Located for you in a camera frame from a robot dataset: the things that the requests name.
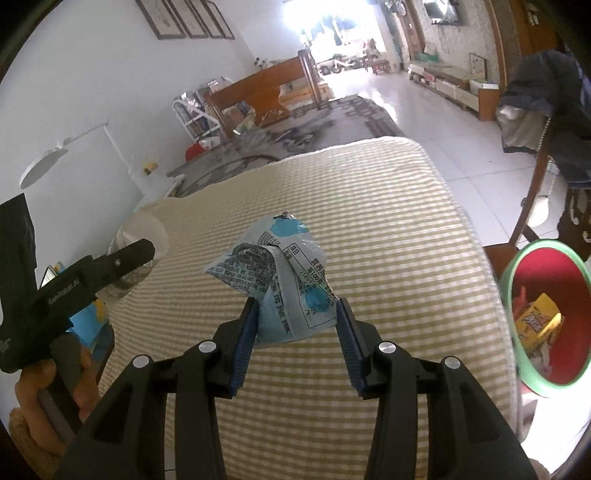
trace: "blue plastic wrapper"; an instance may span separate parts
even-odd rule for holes
[[[336,324],[326,256],[308,228],[284,212],[252,225],[203,271],[260,304],[256,346],[311,337]]]

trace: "trash bin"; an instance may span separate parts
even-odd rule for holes
[[[517,336],[512,299],[525,286],[528,301],[547,294],[564,316],[550,351],[548,378],[531,364]],[[591,281],[583,261],[567,245],[539,240],[521,250],[505,269],[499,288],[513,338],[515,359],[523,383],[542,397],[551,397],[577,384],[591,360]]]

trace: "metal screw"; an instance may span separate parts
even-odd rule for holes
[[[460,362],[456,357],[454,356],[448,356],[445,361],[445,366],[448,368],[451,368],[452,370],[456,370],[458,368],[460,368],[460,365],[462,364],[462,362]]]
[[[133,364],[135,368],[143,368],[148,365],[150,359],[146,355],[138,355],[134,358]]]
[[[382,342],[378,345],[378,348],[382,353],[394,353],[396,351],[396,345],[392,342]]]
[[[217,345],[211,340],[205,340],[199,344],[199,351],[201,353],[212,353],[216,348]]]

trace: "green bin rim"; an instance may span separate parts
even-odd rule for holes
[[[515,351],[515,360],[517,362],[517,366],[519,368],[519,377],[523,381],[524,384],[535,393],[542,397],[552,397],[556,394],[563,393],[565,390],[571,388],[572,386],[576,385],[583,374],[589,368],[589,364],[591,363],[591,352],[587,356],[587,361],[585,362],[584,367],[581,369],[579,374],[575,377],[575,379],[567,384],[560,385],[550,382],[546,380],[538,371],[534,368],[531,364],[530,359],[527,357],[525,353],[525,349],[521,345],[521,340],[517,336],[517,330],[515,328],[515,321],[513,319],[513,298],[512,298],[512,286],[513,286],[513,278],[515,277],[515,272],[517,267],[519,266],[521,260],[528,255],[529,253],[537,250],[539,248],[552,248],[554,250],[558,250],[559,252],[566,255],[570,260],[577,266],[579,271],[582,273],[585,282],[587,283],[587,289],[591,290],[591,279],[589,277],[589,273],[587,272],[587,268],[585,267],[584,262],[581,258],[575,253],[575,251],[570,248],[568,245],[565,245],[562,242],[550,239],[543,239],[543,240],[536,240],[535,242],[530,243],[524,249],[520,250],[519,253],[513,258],[509,266],[503,272],[501,277],[501,281],[499,283],[499,292],[501,294],[501,300],[505,307],[505,314],[507,317],[507,323],[509,324],[509,331],[511,332],[511,338],[513,339],[513,348]]]

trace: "picture frame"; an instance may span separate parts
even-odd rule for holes
[[[187,0],[167,0],[189,38],[208,38],[203,20]]]
[[[204,3],[207,10],[209,10],[210,15],[221,28],[224,38],[227,38],[228,40],[235,40],[236,37],[234,37],[234,34],[230,29],[230,25],[228,25],[228,22],[226,22],[226,19],[220,12],[220,9],[217,7],[217,5],[211,0],[205,0]]]
[[[156,38],[169,40],[186,35],[165,0],[135,0]]]
[[[187,0],[195,13],[203,21],[206,32],[212,38],[226,38],[224,37],[222,27],[217,23],[217,20],[210,13],[209,8],[205,5],[203,0]]]

